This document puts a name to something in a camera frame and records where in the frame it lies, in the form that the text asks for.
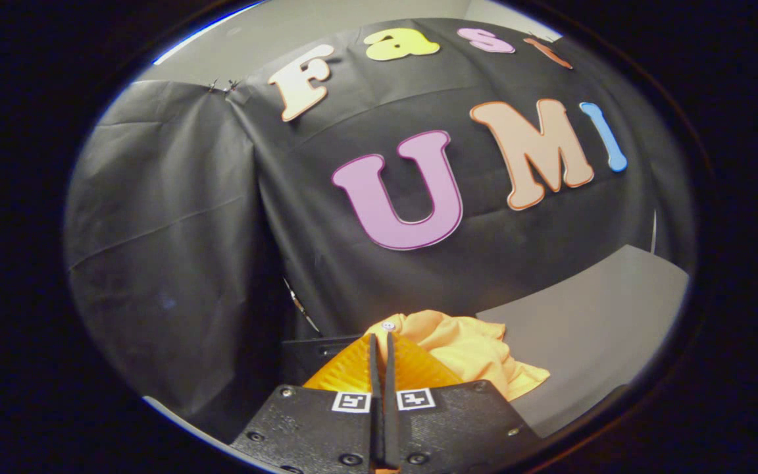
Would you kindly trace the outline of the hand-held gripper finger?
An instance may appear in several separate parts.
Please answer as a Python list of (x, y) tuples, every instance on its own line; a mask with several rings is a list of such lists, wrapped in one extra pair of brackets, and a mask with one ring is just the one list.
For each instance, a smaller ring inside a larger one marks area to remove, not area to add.
[(541, 443), (490, 381), (461, 381), (394, 332), (385, 382), (383, 459), (400, 473), (496, 473)]
[(382, 455), (379, 351), (355, 340), (315, 377), (276, 388), (230, 447), (270, 473), (371, 473)]

